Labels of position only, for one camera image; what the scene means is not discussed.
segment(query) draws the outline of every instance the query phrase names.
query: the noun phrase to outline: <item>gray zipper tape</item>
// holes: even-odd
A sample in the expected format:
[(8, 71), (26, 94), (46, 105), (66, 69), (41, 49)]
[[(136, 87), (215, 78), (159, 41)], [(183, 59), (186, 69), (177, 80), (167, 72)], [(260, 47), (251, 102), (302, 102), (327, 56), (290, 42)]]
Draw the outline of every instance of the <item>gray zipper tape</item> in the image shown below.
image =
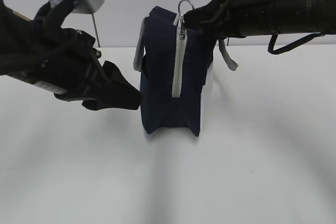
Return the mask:
[(177, 14), (177, 16), (176, 16), (176, 18), (174, 20), (174, 23), (173, 23), (174, 26), (178, 26), (179, 22), (180, 22), (180, 16)]
[(182, 91), (182, 81), (183, 81), (183, 62), (185, 49), (187, 47), (188, 34), (185, 31), (184, 39), (181, 39), (181, 28), (177, 28), (176, 32), (176, 54), (175, 54), (175, 65), (174, 65), (174, 77), (172, 85), (172, 97), (178, 98), (181, 96)]

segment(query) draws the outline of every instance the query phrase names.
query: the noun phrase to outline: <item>gray strap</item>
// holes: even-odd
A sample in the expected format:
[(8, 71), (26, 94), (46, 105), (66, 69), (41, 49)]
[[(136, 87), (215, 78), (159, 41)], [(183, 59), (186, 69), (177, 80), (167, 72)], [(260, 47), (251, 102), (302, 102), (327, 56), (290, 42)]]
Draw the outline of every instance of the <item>gray strap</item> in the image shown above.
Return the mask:
[(180, 22), (180, 16), (179, 16), (179, 14), (176, 14), (176, 18), (175, 18), (175, 20), (174, 20), (174, 26), (179, 26), (178, 24), (179, 24), (179, 22)]
[(137, 45), (137, 49), (135, 51), (135, 57), (134, 57), (134, 62), (133, 62), (133, 68), (134, 68), (135, 71), (138, 71), (138, 72), (141, 72), (141, 70), (142, 70), (142, 59), (143, 59), (143, 56), (144, 56), (144, 48), (145, 48), (145, 43), (144, 43), (144, 38), (143, 37), (144, 37), (144, 33), (145, 33), (147, 18), (148, 18), (148, 16), (142, 20), (138, 45)]
[(238, 68), (238, 64), (233, 59), (231, 59), (229, 53), (226, 50), (224, 40), (220, 39), (218, 40), (218, 42), (219, 42), (219, 50), (223, 56), (225, 63), (227, 64), (227, 66), (231, 71), (236, 71)]

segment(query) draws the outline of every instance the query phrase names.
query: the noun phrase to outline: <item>black robotic arm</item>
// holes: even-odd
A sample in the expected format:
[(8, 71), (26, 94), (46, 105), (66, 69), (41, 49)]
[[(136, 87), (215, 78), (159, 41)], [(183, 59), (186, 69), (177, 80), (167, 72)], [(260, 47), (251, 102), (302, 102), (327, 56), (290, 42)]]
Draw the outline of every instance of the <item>black robotic arm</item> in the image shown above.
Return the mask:
[[(272, 35), (269, 52), (281, 54), (308, 41), (336, 34), (336, 0), (212, 0), (184, 15), (187, 28), (216, 38)], [(278, 35), (313, 33), (274, 50)]]
[(88, 33), (63, 29), (70, 13), (92, 14), (104, 0), (49, 0), (33, 20), (0, 0), (0, 75), (49, 90), (64, 101), (83, 100), (89, 110), (136, 110), (142, 95), (106, 61)]

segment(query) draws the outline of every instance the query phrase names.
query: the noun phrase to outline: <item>bag handle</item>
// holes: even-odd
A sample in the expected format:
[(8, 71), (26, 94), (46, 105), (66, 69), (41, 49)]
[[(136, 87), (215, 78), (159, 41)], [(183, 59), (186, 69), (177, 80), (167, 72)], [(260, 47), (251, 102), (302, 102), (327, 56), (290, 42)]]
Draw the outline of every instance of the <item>bag handle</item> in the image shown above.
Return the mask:
[(184, 16), (183, 14), (181, 13), (181, 5), (183, 2), (188, 2), (192, 8), (192, 10), (195, 9), (195, 6), (193, 4), (193, 2), (191, 2), (191, 0), (181, 0), (179, 3), (178, 3), (178, 6), (177, 6), (177, 15), (176, 15), (176, 18), (174, 20), (174, 26), (179, 26), (182, 25), (184, 23)]
[(223, 59), (231, 71), (236, 71), (238, 64), (231, 59), (229, 53), (226, 50), (225, 42), (223, 39), (218, 40), (219, 42), (219, 51), (221, 52)]
[(139, 40), (138, 40), (137, 49), (135, 51), (135, 57), (134, 57), (134, 62), (133, 62), (133, 68), (135, 71), (138, 71), (138, 72), (141, 72), (142, 70), (142, 59), (143, 59), (144, 52), (145, 52), (144, 34), (145, 34), (145, 27), (146, 27), (147, 19), (148, 19), (148, 16), (142, 20)]

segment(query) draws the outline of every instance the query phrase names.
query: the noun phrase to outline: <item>zipper pull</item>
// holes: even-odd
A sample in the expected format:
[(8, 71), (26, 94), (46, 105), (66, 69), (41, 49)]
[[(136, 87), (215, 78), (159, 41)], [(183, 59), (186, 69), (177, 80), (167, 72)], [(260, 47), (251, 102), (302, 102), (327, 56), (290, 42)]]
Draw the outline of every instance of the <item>zipper pull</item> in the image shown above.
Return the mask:
[(183, 18), (180, 18), (180, 23), (181, 23), (180, 39), (184, 40), (185, 39), (185, 26), (184, 26)]

